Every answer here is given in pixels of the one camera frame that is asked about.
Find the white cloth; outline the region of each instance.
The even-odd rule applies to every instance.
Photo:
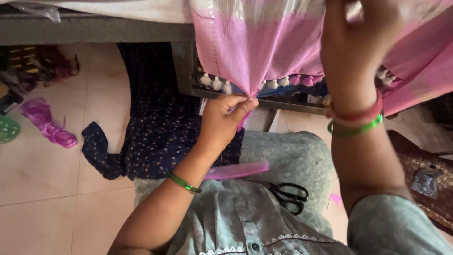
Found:
[[[16,2],[0,0],[0,4]],[[54,5],[71,10],[135,20],[165,23],[193,23],[188,0],[95,0],[53,1],[28,0],[23,2]]]

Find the black scissors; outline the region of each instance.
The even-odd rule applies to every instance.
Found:
[[[297,184],[288,183],[288,182],[280,183],[278,185],[265,182],[265,183],[262,183],[262,185],[264,187],[266,187],[275,196],[275,198],[280,203],[280,205],[283,206],[283,208],[285,208],[286,210],[288,210],[292,215],[294,215],[294,216],[299,215],[304,210],[304,202],[306,202],[307,199],[308,199],[308,191],[304,187],[302,187],[300,185],[297,185]],[[285,187],[285,186],[294,187],[294,188],[296,188],[298,190],[303,191],[306,195],[305,196],[298,196],[298,195],[295,195],[295,194],[291,194],[291,193],[288,193],[288,192],[281,191],[281,188]],[[283,199],[280,195],[283,195],[283,196],[285,196],[285,197],[287,197],[289,199]],[[288,204],[295,205],[298,208],[298,210],[296,212],[290,211],[286,207]]]

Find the button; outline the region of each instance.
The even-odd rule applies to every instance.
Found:
[[[252,249],[253,249],[254,251],[259,251],[259,250],[260,250],[260,246],[259,246],[257,243],[253,243],[253,244],[252,244]]]

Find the glass bangle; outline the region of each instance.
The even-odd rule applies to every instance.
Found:
[[[332,135],[336,135],[336,136],[355,136],[357,134],[360,134],[360,133],[365,133],[365,132],[368,132],[369,130],[375,128],[377,125],[379,125],[380,123],[382,123],[384,117],[382,116],[382,113],[380,113],[376,119],[374,119],[372,122],[364,125],[363,127],[360,127],[360,128],[356,128],[356,129],[351,129],[351,130],[348,130],[348,131],[344,131],[344,132],[335,132],[332,130],[332,126],[333,126],[333,121],[331,121],[329,123],[329,125],[327,126],[327,130],[332,134]]]
[[[170,178],[172,181],[174,181],[176,184],[180,185],[181,187],[190,190],[195,193],[201,193],[201,190],[195,188],[194,186],[189,185],[185,180],[179,178],[177,175],[175,175],[172,172],[167,172],[168,178]]]

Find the green plastic object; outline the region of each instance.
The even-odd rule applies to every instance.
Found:
[[[0,115],[0,144],[13,141],[19,133],[19,123],[6,116]]]

